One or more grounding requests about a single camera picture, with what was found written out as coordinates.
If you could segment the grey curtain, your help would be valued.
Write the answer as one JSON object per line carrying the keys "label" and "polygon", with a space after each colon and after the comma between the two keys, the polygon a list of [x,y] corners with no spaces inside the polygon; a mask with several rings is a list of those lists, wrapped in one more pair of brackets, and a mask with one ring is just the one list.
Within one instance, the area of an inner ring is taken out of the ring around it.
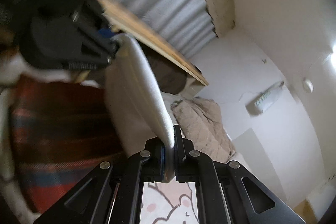
{"label": "grey curtain", "polygon": [[189,59],[217,37],[205,0],[116,0]]}

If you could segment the red plaid scarf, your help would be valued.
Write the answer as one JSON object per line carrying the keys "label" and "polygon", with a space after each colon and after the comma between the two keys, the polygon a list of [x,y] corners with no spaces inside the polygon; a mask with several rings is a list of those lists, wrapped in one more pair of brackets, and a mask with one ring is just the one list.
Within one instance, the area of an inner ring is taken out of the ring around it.
{"label": "red plaid scarf", "polygon": [[34,212],[44,213],[100,162],[125,157],[102,89],[23,75],[13,100],[11,150]]}

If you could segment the white garment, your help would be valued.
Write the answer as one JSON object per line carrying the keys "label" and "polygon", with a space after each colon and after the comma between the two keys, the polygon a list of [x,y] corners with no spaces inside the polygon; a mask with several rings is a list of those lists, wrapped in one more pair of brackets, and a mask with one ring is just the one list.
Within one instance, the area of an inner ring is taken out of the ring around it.
{"label": "white garment", "polygon": [[165,146],[165,182],[174,178],[174,126],[157,80],[137,40],[113,39],[120,47],[105,74],[105,103],[127,156],[159,137]]}

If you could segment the pink bear pattern bedsheet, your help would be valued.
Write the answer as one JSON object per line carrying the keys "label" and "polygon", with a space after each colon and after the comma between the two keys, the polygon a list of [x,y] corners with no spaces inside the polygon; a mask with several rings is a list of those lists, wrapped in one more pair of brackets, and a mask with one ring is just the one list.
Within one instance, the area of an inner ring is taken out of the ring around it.
{"label": "pink bear pattern bedsheet", "polygon": [[[169,93],[162,93],[162,97],[173,124],[179,125],[171,111],[171,105],[175,101],[187,99]],[[237,151],[230,160],[246,163],[242,154]],[[198,223],[195,194],[194,182],[177,182],[175,179],[169,183],[146,182],[143,187],[140,222]]]}

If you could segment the wooden bedside shelf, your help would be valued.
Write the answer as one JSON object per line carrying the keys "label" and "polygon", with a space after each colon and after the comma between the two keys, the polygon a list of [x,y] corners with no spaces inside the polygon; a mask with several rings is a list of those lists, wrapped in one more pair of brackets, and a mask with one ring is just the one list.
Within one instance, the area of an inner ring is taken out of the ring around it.
{"label": "wooden bedside shelf", "polygon": [[133,35],[139,42],[156,51],[189,75],[186,87],[181,92],[182,96],[188,99],[193,98],[203,88],[209,86],[209,82],[192,63],[118,1],[97,1],[102,6],[103,15],[112,26]]}

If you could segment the white ceiling smoke detector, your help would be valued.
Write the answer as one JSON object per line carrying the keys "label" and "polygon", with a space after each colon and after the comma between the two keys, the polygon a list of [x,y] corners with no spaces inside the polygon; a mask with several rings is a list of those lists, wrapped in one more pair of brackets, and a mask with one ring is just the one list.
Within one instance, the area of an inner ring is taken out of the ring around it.
{"label": "white ceiling smoke detector", "polygon": [[307,93],[312,93],[314,91],[314,86],[310,79],[302,79],[302,86]]}

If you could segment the white wall power strip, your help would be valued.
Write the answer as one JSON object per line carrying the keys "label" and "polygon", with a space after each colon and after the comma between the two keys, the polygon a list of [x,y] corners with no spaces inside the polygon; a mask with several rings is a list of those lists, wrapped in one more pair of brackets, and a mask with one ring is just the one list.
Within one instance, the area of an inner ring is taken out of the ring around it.
{"label": "white wall power strip", "polygon": [[284,81],[279,81],[263,91],[245,107],[250,116],[264,114],[275,102],[278,101],[284,90]]}

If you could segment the beige quilted pillow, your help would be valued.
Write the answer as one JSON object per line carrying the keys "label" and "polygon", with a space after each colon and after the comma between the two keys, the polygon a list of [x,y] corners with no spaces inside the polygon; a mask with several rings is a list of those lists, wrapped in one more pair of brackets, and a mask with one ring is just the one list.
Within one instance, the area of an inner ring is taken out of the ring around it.
{"label": "beige quilted pillow", "polygon": [[201,97],[175,101],[171,111],[195,149],[221,163],[235,154],[234,144],[222,124],[221,108],[215,101]]}

